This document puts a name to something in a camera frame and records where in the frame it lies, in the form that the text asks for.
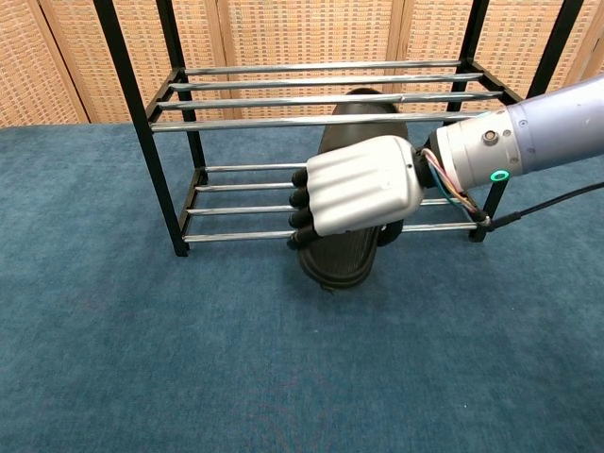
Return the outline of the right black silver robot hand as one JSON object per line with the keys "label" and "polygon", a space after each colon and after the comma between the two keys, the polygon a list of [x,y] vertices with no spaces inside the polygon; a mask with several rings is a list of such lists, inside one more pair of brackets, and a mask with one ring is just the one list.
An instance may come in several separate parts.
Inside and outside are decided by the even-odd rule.
{"label": "right black silver robot hand", "polygon": [[289,244],[303,249],[332,235],[384,227],[414,213],[435,186],[410,142],[382,135],[327,151],[292,175]]}

